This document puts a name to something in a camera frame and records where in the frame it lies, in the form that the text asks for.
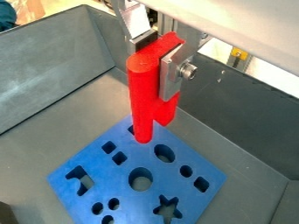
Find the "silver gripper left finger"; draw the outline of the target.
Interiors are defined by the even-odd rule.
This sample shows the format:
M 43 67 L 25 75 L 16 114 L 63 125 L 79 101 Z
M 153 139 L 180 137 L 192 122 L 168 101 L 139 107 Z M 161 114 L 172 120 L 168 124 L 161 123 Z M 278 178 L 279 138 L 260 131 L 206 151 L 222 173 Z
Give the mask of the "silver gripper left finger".
M 157 39 L 151 28 L 145 6 L 135 0 L 111 0 L 112 8 L 125 34 L 128 54 L 133 54 Z

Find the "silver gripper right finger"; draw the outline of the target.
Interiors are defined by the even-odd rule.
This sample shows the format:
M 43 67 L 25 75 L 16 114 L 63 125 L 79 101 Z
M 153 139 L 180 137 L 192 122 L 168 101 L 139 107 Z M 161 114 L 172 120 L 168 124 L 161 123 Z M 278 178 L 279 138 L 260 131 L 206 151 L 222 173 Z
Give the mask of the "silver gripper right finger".
M 179 93 L 183 79 L 195 78 L 197 67 L 192 64 L 196 49 L 187 44 L 179 44 L 160 59 L 159 97 L 168 102 Z

